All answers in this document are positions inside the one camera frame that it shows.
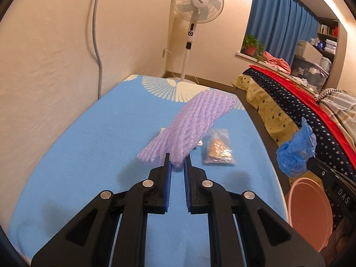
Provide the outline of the right hand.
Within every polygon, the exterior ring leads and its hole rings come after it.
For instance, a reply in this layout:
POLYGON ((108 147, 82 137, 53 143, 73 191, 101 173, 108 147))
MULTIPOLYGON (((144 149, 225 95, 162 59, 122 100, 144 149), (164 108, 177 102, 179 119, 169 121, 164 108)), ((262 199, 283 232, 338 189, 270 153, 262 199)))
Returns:
POLYGON ((324 247, 320 254, 324 258, 325 266, 330 266, 332 261, 341 253, 349 240, 348 233, 351 231, 352 225, 347 218, 343 218, 338 224, 337 228, 329 237, 326 247, 324 247))

